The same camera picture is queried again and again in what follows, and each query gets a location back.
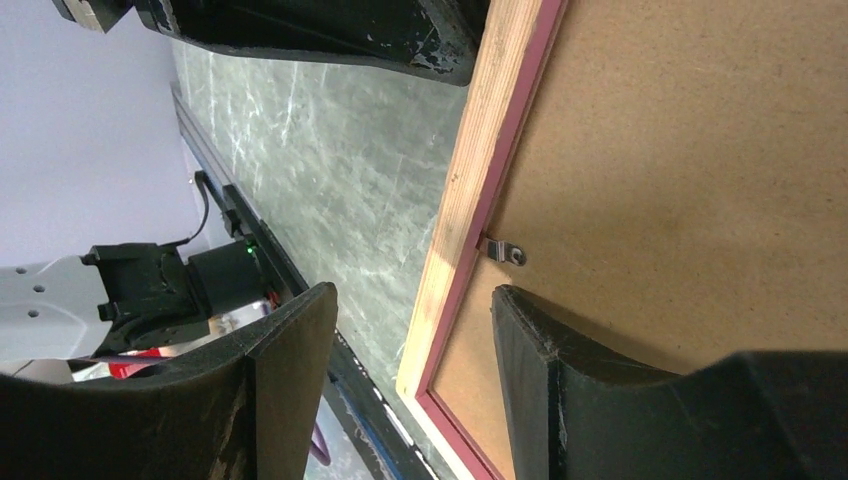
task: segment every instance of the metal clip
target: metal clip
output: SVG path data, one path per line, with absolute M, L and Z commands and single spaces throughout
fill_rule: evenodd
M 496 262 L 511 263 L 517 267 L 521 267 L 527 263 L 527 255 L 524 253 L 524 250 L 509 242 L 483 237 L 477 248 Z

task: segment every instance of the white wall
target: white wall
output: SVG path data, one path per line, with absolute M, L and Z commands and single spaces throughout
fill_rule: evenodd
M 134 11 L 103 35 L 50 0 L 0 1 L 0 266 L 192 233 L 175 79 Z

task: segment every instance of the green-gray surface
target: green-gray surface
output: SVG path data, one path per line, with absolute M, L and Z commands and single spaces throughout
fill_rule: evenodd
M 225 57 L 175 42 L 184 98 L 440 478 L 395 392 L 466 89 L 383 70 Z

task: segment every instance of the marbled tabletop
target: marbled tabletop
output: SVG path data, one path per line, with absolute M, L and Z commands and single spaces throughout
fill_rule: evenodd
M 192 111 L 428 457 L 395 392 L 466 89 L 368 67 L 255 60 L 174 43 Z

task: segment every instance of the black cylinder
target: black cylinder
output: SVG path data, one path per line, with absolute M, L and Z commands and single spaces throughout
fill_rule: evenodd
M 243 241 L 193 255 L 186 267 L 209 317 L 265 298 L 266 282 Z

